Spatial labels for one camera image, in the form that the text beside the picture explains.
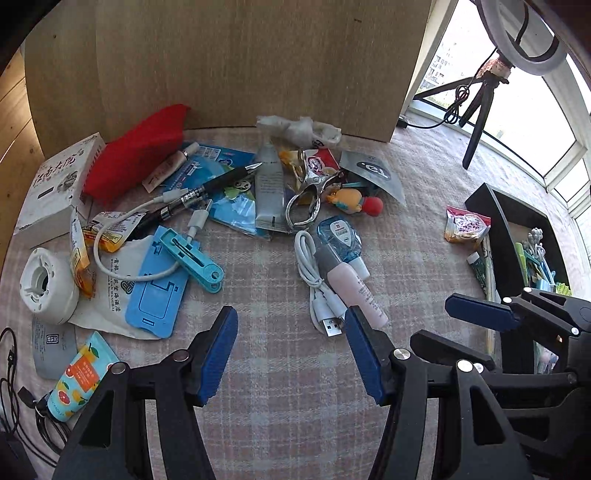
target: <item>white box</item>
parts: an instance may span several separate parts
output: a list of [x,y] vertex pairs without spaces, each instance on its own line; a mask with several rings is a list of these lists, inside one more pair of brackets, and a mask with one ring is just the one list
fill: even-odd
[[68,233],[74,208],[80,217],[88,219],[91,201],[82,189],[104,147],[105,142],[96,133],[41,164],[22,204],[15,239],[32,248]]

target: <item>orange fruit print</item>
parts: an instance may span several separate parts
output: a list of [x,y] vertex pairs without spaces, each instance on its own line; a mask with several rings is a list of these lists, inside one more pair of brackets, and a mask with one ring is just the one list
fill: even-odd
[[68,397],[68,394],[64,391],[59,391],[57,393],[57,396],[59,397],[60,401],[64,404],[64,405],[69,405],[70,404],[70,397]]

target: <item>metal screw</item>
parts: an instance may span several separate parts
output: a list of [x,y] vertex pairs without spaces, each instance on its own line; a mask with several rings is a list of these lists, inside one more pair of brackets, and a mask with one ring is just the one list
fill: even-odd
[[405,348],[397,348],[394,351],[394,356],[398,358],[398,360],[408,360],[410,358],[410,352]]
[[472,363],[468,360],[458,360],[456,365],[462,372],[468,373],[472,371]]
[[117,362],[116,364],[111,365],[111,373],[113,375],[119,375],[125,372],[125,364],[123,362]]
[[187,358],[189,358],[189,352],[186,350],[177,350],[173,353],[173,360],[175,362],[184,362]]

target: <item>charger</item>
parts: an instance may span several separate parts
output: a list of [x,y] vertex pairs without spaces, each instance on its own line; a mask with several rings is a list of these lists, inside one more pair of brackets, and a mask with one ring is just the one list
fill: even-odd
[[345,318],[347,307],[332,291],[324,279],[314,258],[316,245],[306,231],[297,232],[294,242],[295,260],[300,277],[310,287],[310,319],[316,330],[327,336],[342,333],[340,324]]

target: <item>pink bottle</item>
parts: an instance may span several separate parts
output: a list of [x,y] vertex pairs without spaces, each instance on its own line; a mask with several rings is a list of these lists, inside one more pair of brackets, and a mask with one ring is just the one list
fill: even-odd
[[322,245],[314,257],[320,271],[326,272],[326,280],[345,305],[358,305],[372,328],[380,329],[388,323],[388,317],[369,288],[353,267],[343,262],[329,244]]

